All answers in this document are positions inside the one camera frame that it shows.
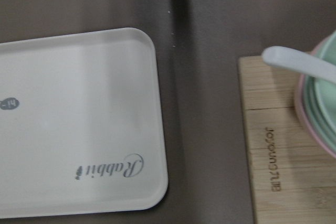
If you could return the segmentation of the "cream rectangular tray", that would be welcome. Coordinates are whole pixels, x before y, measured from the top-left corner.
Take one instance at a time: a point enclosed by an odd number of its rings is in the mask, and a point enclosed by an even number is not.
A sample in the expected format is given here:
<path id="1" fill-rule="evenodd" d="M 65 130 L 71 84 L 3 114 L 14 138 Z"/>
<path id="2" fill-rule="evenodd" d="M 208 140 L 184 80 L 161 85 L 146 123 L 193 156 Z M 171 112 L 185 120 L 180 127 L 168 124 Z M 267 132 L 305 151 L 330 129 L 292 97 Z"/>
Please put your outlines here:
<path id="1" fill-rule="evenodd" d="M 136 28 L 1 44 L 1 218 L 148 209 L 167 164 L 152 39 Z"/>

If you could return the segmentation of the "bamboo cutting board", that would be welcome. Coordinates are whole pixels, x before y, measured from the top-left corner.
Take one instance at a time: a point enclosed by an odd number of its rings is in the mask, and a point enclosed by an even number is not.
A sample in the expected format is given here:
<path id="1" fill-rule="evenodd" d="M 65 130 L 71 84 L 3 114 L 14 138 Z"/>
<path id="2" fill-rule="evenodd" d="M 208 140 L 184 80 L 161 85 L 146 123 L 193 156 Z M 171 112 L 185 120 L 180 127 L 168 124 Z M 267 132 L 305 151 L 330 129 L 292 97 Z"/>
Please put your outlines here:
<path id="1" fill-rule="evenodd" d="M 296 73 L 238 61 L 256 223 L 335 223 L 335 159 L 294 109 Z"/>

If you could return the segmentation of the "white ceramic spoon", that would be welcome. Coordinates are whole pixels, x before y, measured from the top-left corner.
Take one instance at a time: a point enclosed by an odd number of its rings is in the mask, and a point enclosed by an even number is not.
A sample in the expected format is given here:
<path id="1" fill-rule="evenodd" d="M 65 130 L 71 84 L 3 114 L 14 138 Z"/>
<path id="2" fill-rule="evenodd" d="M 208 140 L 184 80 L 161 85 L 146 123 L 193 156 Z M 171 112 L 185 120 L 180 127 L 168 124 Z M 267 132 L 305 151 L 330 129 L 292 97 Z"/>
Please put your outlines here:
<path id="1" fill-rule="evenodd" d="M 266 48 L 261 57 L 269 66 L 288 69 L 335 84 L 335 65 L 308 53 L 272 46 Z"/>

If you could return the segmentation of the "pink lower bowl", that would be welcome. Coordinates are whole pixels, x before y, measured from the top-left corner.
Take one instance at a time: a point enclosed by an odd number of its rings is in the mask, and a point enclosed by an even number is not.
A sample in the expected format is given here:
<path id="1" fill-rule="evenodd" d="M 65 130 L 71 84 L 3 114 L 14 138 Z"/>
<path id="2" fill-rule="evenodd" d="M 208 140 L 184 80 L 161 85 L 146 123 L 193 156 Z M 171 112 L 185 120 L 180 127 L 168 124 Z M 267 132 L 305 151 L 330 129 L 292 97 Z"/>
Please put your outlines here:
<path id="1" fill-rule="evenodd" d="M 318 132 L 314 129 L 312 123 L 309 121 L 308 115 L 305 111 L 305 106 L 303 104 L 303 86 L 305 83 L 304 75 L 300 74 L 295 91 L 294 91 L 294 105 L 295 112 L 298 117 L 300 124 L 303 129 L 308 133 L 308 135 L 314 139 L 314 141 L 324 149 L 330 156 L 335 158 L 335 151 L 333 151 L 322 139 L 322 137 L 318 134 Z"/>

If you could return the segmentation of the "green top bowl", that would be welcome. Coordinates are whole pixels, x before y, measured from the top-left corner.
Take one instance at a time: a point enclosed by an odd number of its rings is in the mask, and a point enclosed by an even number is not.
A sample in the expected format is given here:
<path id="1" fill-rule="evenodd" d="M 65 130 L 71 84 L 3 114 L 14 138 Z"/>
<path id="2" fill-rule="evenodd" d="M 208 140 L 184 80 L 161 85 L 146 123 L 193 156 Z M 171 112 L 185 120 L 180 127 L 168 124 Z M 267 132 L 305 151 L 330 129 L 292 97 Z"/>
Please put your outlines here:
<path id="1" fill-rule="evenodd" d="M 327 37 L 313 55 L 327 65 L 331 76 L 306 76 L 303 86 L 303 104 L 311 127 L 321 144 L 335 153 L 335 33 Z"/>

